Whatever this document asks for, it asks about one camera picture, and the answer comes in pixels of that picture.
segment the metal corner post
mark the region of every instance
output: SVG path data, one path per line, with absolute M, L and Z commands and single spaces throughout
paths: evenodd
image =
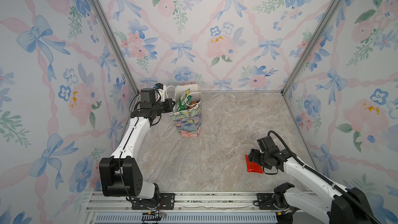
M 301 69 L 305 65 L 308 57 L 314 50 L 318 40 L 322 37 L 323 33 L 326 31 L 331 19 L 333 18 L 335 12 L 337 12 L 338 8 L 342 4 L 343 0 L 332 0 L 329 7 L 326 9 L 325 16 L 316 27 L 314 34 L 308 42 L 308 46 L 302 52 L 301 58 L 298 60 L 296 66 L 293 68 L 291 75 L 289 76 L 288 81 L 282 89 L 282 95 L 285 96 L 286 92 L 293 85 L 296 77 L 299 75 Z
M 113 35 L 112 29 L 111 29 L 109 22 L 105 16 L 105 12 L 103 11 L 99 0 L 89 0 L 89 1 L 97 15 L 98 21 L 101 24 L 103 31 L 105 32 L 105 34 L 107 35 L 107 37 L 110 40 L 109 44 L 112 47 L 112 50 L 116 55 L 117 61 L 119 62 L 120 66 L 122 68 L 122 71 L 124 72 L 132 91 L 136 95 L 138 93 L 138 88 L 137 88 L 136 84 L 134 83 L 134 80 L 132 78 L 132 75 L 127 66 L 126 61 L 123 58 L 121 49 L 117 45 L 117 40 L 116 40 L 115 36 Z

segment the black mounting plate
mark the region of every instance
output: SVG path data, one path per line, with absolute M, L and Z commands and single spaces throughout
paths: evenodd
M 273 193 L 257 193 L 257 202 L 261 204 L 272 199 Z M 260 205 L 260 210 L 277 210 L 273 203 Z
M 162 205 L 160 206 L 161 210 L 173 210 L 174 209 L 174 197 L 176 194 L 174 193 L 160 193 L 160 202 Z M 133 201 L 131 209 L 133 210 L 148 210 L 148 208 L 140 203 L 139 201 Z

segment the floral wallpaper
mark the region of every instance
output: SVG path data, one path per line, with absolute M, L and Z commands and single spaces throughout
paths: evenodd
M 2 0 L 0 223 L 79 223 L 132 93 L 87 0 Z
M 331 2 L 99 1 L 137 87 L 227 91 L 282 89 Z
M 398 223 L 397 32 L 397 0 L 344 0 L 285 95 L 319 171 L 382 223 Z

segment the gray marble surface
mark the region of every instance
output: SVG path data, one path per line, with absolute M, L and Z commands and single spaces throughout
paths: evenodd
M 202 103 L 200 137 L 181 137 L 169 114 L 151 127 L 137 159 L 144 180 L 161 191 L 272 191 L 285 182 L 306 190 L 284 172 L 247 172 L 245 155 L 269 130 L 313 166 L 280 93 L 203 93 Z

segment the wall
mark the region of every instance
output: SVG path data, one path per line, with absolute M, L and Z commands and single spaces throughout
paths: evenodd
M 132 93 L 87 0 L 0 5 L 0 223 L 79 223 Z
M 241 91 L 280 90 L 309 39 L 301 33 L 314 32 L 330 3 L 99 1 L 138 87 L 196 82 Z
M 397 27 L 397 0 L 345 0 L 285 95 L 320 172 L 382 223 L 398 223 Z

